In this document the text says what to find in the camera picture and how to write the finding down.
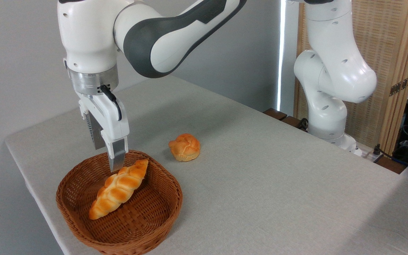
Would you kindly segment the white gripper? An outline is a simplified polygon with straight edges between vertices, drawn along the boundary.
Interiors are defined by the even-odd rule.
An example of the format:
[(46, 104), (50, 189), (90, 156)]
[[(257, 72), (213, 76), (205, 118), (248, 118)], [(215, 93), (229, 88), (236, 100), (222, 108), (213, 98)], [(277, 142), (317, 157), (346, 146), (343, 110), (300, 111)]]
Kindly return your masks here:
[[(86, 120), (95, 149), (107, 147), (110, 171), (124, 166), (128, 152), (127, 136), (130, 133), (125, 107), (121, 100), (113, 102), (105, 94), (78, 94), (81, 116)], [(101, 131), (107, 135), (106, 141)]]

